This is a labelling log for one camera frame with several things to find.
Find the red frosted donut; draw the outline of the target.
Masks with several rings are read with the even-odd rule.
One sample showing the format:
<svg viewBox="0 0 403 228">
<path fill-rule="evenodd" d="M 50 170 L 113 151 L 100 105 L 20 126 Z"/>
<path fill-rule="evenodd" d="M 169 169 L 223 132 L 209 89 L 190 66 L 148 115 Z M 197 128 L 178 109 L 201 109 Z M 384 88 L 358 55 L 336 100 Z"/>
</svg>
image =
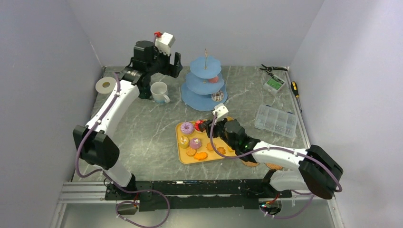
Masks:
<svg viewBox="0 0 403 228">
<path fill-rule="evenodd" d="M 198 133 L 202 133 L 203 131 L 202 130 L 200 130 L 200 125 L 202 124 L 204 122 L 204 120 L 197 120 L 197 121 L 195 121 L 195 123 L 194 123 L 194 130 L 196 131 L 196 132 L 198 132 Z"/>
</svg>

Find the purple sprinkled donut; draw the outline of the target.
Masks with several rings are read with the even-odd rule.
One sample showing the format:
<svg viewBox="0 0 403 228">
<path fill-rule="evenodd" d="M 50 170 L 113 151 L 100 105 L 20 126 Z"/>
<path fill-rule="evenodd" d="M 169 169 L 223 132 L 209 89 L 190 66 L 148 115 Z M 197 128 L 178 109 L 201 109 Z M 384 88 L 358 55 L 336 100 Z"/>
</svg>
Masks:
<svg viewBox="0 0 403 228">
<path fill-rule="evenodd" d="M 191 122 L 183 122 L 180 125 L 180 131 L 184 135 L 190 135 L 194 132 L 194 125 Z"/>
</svg>

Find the white and blue mug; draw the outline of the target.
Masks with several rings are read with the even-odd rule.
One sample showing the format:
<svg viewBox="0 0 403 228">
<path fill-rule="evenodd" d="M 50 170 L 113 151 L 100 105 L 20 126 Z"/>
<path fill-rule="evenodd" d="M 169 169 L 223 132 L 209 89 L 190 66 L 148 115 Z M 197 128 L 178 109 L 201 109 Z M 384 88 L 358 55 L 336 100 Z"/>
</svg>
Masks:
<svg viewBox="0 0 403 228">
<path fill-rule="evenodd" d="M 164 82 L 155 82 L 151 85 L 150 91 L 156 103 L 169 103 L 171 100 L 168 96 L 168 86 Z"/>
</svg>

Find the yellow cupcake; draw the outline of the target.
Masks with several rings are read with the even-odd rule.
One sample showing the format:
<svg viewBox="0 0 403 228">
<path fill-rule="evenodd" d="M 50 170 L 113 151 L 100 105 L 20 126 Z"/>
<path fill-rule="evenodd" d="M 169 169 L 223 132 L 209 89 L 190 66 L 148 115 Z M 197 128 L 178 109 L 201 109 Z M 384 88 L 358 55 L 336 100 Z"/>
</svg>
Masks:
<svg viewBox="0 0 403 228">
<path fill-rule="evenodd" d="M 189 138 L 182 135 L 178 140 L 178 145 L 180 148 L 186 149 L 189 147 L 190 141 Z"/>
</svg>

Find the blue three-tier cake stand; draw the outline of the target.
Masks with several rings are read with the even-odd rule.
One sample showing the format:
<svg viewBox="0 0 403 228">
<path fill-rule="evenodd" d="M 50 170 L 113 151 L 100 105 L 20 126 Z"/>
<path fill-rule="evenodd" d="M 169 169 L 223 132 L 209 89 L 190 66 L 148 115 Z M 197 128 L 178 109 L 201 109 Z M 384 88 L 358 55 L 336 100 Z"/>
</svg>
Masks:
<svg viewBox="0 0 403 228">
<path fill-rule="evenodd" d="M 181 98 L 186 105 L 197 111 L 212 111 L 216 105 L 228 98 L 226 85 L 221 73 L 221 62 L 211 56 L 207 50 L 203 56 L 190 63 L 190 71 L 181 86 Z M 217 83 L 210 83 L 208 79 L 219 77 Z M 221 90 L 225 97 L 221 102 L 211 99 L 211 94 Z"/>
</svg>

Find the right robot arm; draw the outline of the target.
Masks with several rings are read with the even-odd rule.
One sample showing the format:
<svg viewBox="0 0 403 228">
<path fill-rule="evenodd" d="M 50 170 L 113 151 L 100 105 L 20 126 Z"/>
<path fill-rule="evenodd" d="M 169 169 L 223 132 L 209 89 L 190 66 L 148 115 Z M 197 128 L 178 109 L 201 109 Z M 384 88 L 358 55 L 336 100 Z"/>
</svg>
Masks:
<svg viewBox="0 0 403 228">
<path fill-rule="evenodd" d="M 250 137 L 237 120 L 207 120 L 199 126 L 210 140 L 222 139 L 235 151 L 234 159 L 244 162 L 270 163 L 283 171 L 270 170 L 262 179 L 262 192 L 274 197 L 284 190 L 308 190 L 325 200 L 343 190 L 342 167 L 320 146 L 305 149 L 276 146 Z"/>
</svg>

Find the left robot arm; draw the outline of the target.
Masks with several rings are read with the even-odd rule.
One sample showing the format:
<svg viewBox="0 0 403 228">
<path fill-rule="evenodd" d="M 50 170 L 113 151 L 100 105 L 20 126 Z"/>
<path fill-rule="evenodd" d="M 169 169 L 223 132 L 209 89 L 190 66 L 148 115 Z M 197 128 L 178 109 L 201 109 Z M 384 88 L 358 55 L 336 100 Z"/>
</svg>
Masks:
<svg viewBox="0 0 403 228">
<path fill-rule="evenodd" d="M 129 64 L 112 78 L 115 86 L 103 106 L 84 126 L 74 128 L 75 170 L 80 178 L 101 171 L 118 187 L 122 198 L 129 200 L 136 195 L 135 176 L 119 161 L 120 150 L 112 137 L 132 102 L 150 98 L 151 76 L 160 73 L 178 77 L 182 70 L 181 54 L 176 52 L 174 63 L 170 64 L 173 43 L 173 38 L 136 42 Z"/>
</svg>

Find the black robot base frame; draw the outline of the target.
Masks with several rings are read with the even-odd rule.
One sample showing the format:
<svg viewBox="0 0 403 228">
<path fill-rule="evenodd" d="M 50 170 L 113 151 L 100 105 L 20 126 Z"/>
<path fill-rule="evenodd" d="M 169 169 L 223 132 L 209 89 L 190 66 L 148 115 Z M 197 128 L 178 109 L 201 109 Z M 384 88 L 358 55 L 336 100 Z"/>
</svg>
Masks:
<svg viewBox="0 0 403 228">
<path fill-rule="evenodd" d="M 139 201 L 141 212 L 158 209 L 232 208 L 257 209 L 265 199 L 290 198 L 290 190 L 278 192 L 260 179 L 136 181 L 127 192 L 109 183 L 107 201 Z"/>
</svg>

